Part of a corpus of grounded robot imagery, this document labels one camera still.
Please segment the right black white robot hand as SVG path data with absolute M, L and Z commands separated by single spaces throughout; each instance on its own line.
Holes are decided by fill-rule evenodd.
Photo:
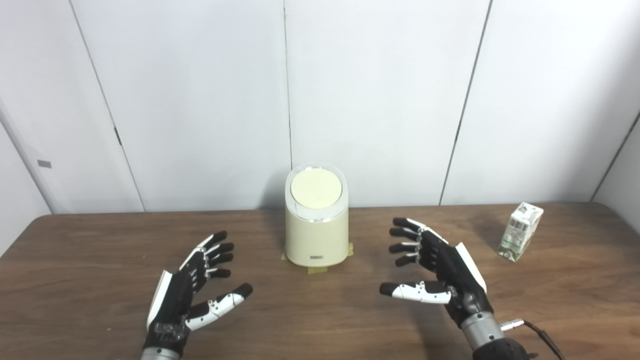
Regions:
M 494 314 L 486 282 L 463 243 L 452 246 L 427 225 L 410 218 L 393 218 L 390 235 L 407 241 L 392 244 L 391 254 L 403 253 L 396 267 L 418 264 L 436 279 L 404 283 L 383 282 L 380 294 L 430 305 L 444 305 L 458 328 L 479 313 Z

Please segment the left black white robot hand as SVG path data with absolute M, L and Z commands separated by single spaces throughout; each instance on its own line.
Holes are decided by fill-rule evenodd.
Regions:
M 142 360 L 180 360 L 192 332 L 219 320 L 253 293 L 253 287 L 244 283 L 194 304 L 194 296 L 209 280 L 231 275 L 219 267 L 234 258 L 234 244 L 226 238 L 225 230 L 211 234 L 190 251 L 176 272 L 162 272 L 147 315 Z

